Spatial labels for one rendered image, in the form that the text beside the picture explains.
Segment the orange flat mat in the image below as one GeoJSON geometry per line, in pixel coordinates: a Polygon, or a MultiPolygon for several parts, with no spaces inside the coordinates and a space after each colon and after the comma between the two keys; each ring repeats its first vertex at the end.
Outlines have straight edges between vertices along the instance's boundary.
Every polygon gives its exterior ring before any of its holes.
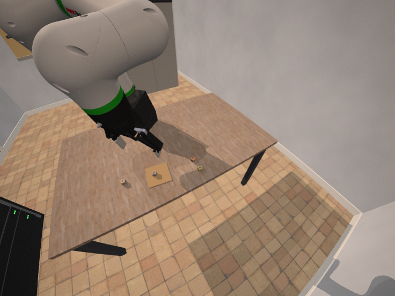
{"type": "Polygon", "coordinates": [[[162,163],[145,169],[149,188],[172,181],[167,163],[162,163]],[[152,176],[152,171],[157,172],[157,176],[152,176]]]}

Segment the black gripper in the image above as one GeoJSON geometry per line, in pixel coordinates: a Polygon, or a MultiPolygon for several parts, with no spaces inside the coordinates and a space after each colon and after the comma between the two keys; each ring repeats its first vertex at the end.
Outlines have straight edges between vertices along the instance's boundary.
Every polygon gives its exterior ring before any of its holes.
{"type": "Polygon", "coordinates": [[[119,147],[122,149],[125,148],[126,142],[121,138],[120,135],[130,137],[135,141],[139,141],[146,146],[153,149],[153,152],[157,156],[160,157],[161,149],[163,147],[163,143],[155,137],[147,127],[143,127],[142,129],[138,128],[134,123],[134,117],[130,116],[130,118],[121,126],[114,129],[104,129],[106,138],[114,140],[119,147]],[[138,133],[138,134],[137,134],[138,133]],[[137,134],[136,137],[134,137],[137,134]],[[113,136],[114,135],[114,136],[113,136]]]}

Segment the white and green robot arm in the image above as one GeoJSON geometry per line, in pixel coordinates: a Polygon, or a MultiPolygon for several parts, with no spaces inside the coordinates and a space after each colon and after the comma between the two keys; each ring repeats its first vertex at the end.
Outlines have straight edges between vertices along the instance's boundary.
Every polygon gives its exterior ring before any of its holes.
{"type": "Polygon", "coordinates": [[[0,0],[0,28],[103,129],[123,125],[140,97],[126,72],[159,57],[169,40],[149,0],[0,0]]]}

